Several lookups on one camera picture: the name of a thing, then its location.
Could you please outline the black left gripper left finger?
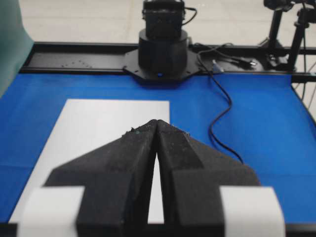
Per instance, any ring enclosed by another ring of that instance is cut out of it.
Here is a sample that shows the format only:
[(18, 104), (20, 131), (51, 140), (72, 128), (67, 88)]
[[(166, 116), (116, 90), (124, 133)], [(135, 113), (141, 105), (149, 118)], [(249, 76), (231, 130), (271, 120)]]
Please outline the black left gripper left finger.
[(45, 187), (84, 187), (79, 236), (129, 237), (147, 225), (157, 123), (153, 119), (51, 171)]

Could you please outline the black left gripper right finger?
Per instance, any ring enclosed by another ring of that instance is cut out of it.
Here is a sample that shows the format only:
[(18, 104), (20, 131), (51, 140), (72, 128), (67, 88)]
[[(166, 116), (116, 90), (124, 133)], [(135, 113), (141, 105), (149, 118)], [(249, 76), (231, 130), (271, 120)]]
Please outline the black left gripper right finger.
[(252, 168), (162, 121), (157, 124), (164, 221), (222, 227), (220, 186), (259, 186)]

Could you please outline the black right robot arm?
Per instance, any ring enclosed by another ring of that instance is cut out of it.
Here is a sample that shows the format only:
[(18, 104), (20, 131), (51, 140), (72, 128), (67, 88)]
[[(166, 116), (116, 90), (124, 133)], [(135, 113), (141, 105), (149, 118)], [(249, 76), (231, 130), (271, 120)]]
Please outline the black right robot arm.
[(197, 54), (189, 50), (182, 29), (186, 10), (182, 0), (145, 0), (138, 48), (125, 54), (123, 69), (144, 81), (183, 81), (198, 73)]

